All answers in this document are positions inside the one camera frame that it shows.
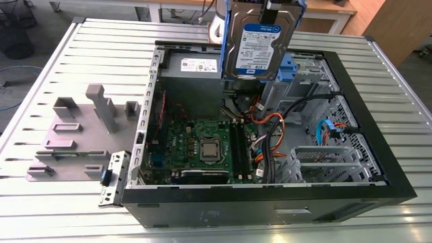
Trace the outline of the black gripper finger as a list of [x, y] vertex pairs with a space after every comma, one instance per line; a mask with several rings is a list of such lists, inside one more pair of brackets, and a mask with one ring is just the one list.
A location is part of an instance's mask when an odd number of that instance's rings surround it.
[[274, 24], [278, 10], [281, 9], [282, 3], [279, 0], [265, 0], [262, 2], [262, 9], [259, 14], [259, 24], [271, 25]]

